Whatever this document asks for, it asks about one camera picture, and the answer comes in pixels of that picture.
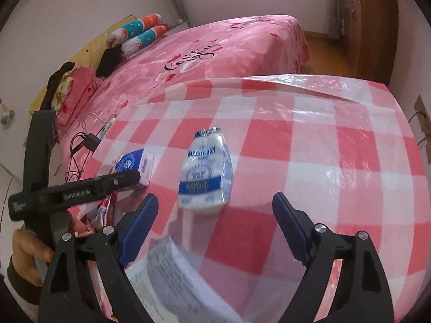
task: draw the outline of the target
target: ribbed blue pad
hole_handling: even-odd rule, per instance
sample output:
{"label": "ribbed blue pad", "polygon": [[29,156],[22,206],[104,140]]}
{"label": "ribbed blue pad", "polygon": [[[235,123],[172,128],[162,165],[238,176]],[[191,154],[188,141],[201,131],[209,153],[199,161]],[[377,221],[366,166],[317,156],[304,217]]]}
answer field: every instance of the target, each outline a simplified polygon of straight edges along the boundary
{"label": "ribbed blue pad", "polygon": [[141,212],[135,217],[132,225],[121,240],[118,261],[123,267],[136,260],[158,212],[159,204],[157,198],[152,196]]}
{"label": "ribbed blue pad", "polygon": [[304,266],[308,266],[312,258],[308,252],[307,236],[292,210],[279,195],[275,195],[272,200],[272,212],[279,223],[292,255]]}

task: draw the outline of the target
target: white bottle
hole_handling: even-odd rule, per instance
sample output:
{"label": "white bottle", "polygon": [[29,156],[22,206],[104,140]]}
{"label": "white bottle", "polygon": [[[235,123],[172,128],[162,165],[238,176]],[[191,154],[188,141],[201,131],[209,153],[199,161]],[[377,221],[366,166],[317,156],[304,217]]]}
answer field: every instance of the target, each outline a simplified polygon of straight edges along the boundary
{"label": "white bottle", "polygon": [[216,213],[229,203],[232,162],[218,127],[196,132],[181,166],[178,206],[195,213]]}

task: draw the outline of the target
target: brown cabinet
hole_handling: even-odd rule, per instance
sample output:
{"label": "brown cabinet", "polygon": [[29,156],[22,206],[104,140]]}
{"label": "brown cabinet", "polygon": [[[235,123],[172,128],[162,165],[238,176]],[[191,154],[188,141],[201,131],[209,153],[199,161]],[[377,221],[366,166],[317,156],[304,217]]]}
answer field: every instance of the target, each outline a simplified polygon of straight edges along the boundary
{"label": "brown cabinet", "polygon": [[352,76],[389,85],[398,40],[397,0],[342,0]]}

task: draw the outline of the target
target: checkered tablecloth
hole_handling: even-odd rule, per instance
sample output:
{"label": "checkered tablecloth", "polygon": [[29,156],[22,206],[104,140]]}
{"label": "checkered tablecloth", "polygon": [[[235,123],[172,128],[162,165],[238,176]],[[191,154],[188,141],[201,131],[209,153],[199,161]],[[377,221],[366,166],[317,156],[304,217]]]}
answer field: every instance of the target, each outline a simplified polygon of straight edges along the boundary
{"label": "checkered tablecloth", "polygon": [[[221,127],[231,153],[233,189],[221,214],[198,216],[177,208],[180,167],[194,133],[213,126]],[[155,154],[147,192],[160,210],[139,258],[173,235],[243,319],[277,322],[304,274],[272,214],[279,191],[334,232],[369,232],[397,320],[417,299],[430,245],[430,198],[412,131],[385,86],[303,75],[173,85],[120,113],[83,178],[108,173],[116,157],[141,147]]]}

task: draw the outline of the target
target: paper sheet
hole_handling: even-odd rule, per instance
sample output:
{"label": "paper sheet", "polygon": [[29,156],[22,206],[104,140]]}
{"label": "paper sheet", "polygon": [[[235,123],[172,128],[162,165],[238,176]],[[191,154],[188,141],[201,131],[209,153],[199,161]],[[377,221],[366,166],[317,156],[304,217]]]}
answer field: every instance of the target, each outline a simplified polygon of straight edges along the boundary
{"label": "paper sheet", "polygon": [[156,323],[245,323],[193,269],[172,238],[126,274]]}

